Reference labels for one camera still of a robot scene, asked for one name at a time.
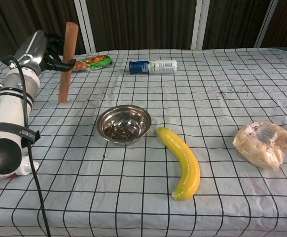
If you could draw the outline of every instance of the blue bottle cap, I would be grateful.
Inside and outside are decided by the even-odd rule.
[[[129,62],[129,73],[130,74],[149,74],[148,69],[149,61],[138,61],[138,62]]]

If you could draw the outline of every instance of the lying bottle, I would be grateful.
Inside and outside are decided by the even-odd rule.
[[[176,60],[129,62],[130,74],[173,74],[177,72]]]

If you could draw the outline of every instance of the bread in plastic bag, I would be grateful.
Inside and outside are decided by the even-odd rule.
[[[287,131],[268,121],[254,122],[239,130],[233,145],[252,164],[276,171],[287,151]]]

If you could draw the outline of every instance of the black cable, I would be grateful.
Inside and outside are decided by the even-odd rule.
[[[19,73],[20,73],[22,87],[23,87],[24,127],[28,128],[29,127],[29,122],[28,122],[28,117],[27,117],[27,96],[26,96],[26,85],[25,85],[24,74],[22,72],[22,68],[21,68],[19,62],[17,61],[17,59],[15,57],[13,57],[13,56],[10,56],[9,58],[14,61],[15,65],[16,65],[17,69],[19,70]],[[33,156],[32,156],[32,147],[31,147],[31,143],[30,143],[29,140],[27,140],[27,147],[28,147],[28,150],[29,150],[29,160],[30,160],[30,164],[31,164],[33,177],[34,177],[34,180],[35,180],[35,183],[36,183],[36,187],[37,187],[37,192],[38,192],[38,196],[39,196],[40,207],[41,207],[41,212],[43,214],[43,219],[44,219],[44,224],[45,224],[45,228],[46,228],[46,232],[47,232],[47,237],[51,237],[50,229],[49,229],[49,225],[48,225],[48,221],[47,221],[47,216],[46,216],[46,212],[45,212],[43,195],[41,193],[38,177],[37,177],[37,174],[36,174],[36,171],[35,171],[34,162],[33,162]]]

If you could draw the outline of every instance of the curtain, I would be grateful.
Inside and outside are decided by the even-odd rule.
[[[65,36],[66,22],[78,24],[73,0],[0,0],[0,59],[14,55],[36,30]],[[85,53],[81,31],[76,54]]]
[[[278,1],[261,46],[287,46],[287,0]]]
[[[270,0],[211,0],[203,49],[254,47]]]
[[[196,0],[87,0],[97,51],[190,49]]]

